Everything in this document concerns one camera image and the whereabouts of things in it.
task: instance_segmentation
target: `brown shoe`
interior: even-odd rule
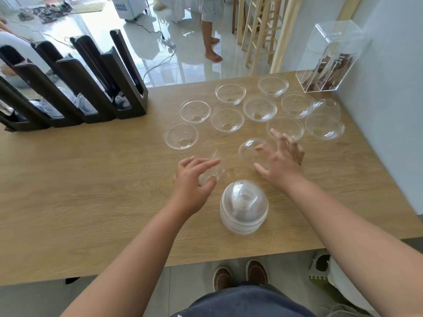
[[[246,268],[247,280],[254,285],[267,285],[267,272],[263,265],[256,260],[250,260]]]
[[[219,267],[213,276],[213,288],[215,292],[234,286],[234,279],[228,268]]]

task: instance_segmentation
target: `black cup holder rack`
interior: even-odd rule
[[[87,35],[70,39],[104,90],[79,60],[71,55],[63,57],[51,42],[31,44],[49,65],[52,73],[56,74],[75,96],[81,94],[91,103],[97,111],[93,114],[85,114],[78,109],[38,66],[27,61],[15,48],[8,45],[0,47],[0,58],[63,116],[50,117],[0,76],[0,100],[13,108],[11,115],[0,111],[0,122],[6,126],[6,130],[32,131],[145,115],[148,90],[121,31],[111,30],[110,36],[115,46],[105,53],[101,53]]]

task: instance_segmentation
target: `doormat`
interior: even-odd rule
[[[103,11],[106,2],[93,2],[86,4],[77,4],[73,7],[71,14],[76,13],[89,13],[89,12],[100,12]]]

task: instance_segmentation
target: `white shorts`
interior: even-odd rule
[[[198,0],[201,20],[217,22],[223,16],[223,0]]]

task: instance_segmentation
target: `bare foot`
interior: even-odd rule
[[[206,58],[208,58],[209,60],[213,61],[213,62],[220,62],[220,61],[223,60],[223,58],[219,54],[217,54],[215,52],[210,52],[210,53],[206,52],[204,54],[204,56]]]

